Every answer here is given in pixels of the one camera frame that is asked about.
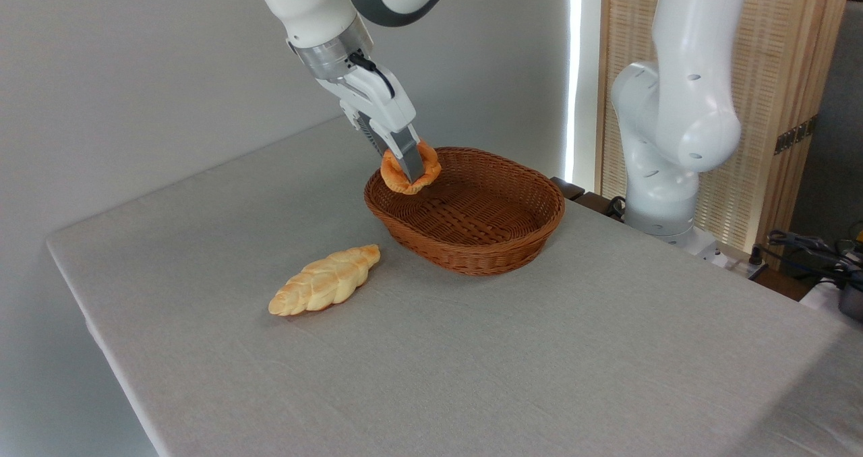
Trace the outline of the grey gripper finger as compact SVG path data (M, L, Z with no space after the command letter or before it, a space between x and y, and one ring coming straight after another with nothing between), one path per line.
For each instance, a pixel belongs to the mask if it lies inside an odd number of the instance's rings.
M415 183L425 174L423 160L419 153L420 139L412 125L386 137L386 144L394 154L408 183Z
M351 106L351 104L346 101L340 101L340 106L349 122L351 122L351 125L353 125L357 131L360 131L364 137L370 141L370 144L372 144L375 151L380 156L384 156L384 153L388 149L388 144L386 144L385 141L375 132L375 129L371 127L371 119L369 116Z

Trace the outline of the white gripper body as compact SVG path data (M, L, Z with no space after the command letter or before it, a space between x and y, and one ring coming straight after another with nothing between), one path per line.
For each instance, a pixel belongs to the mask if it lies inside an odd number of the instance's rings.
M385 67L368 70L354 66L333 80L317 80L341 101L365 113L371 127L385 141L392 132L412 125L416 109L397 78Z

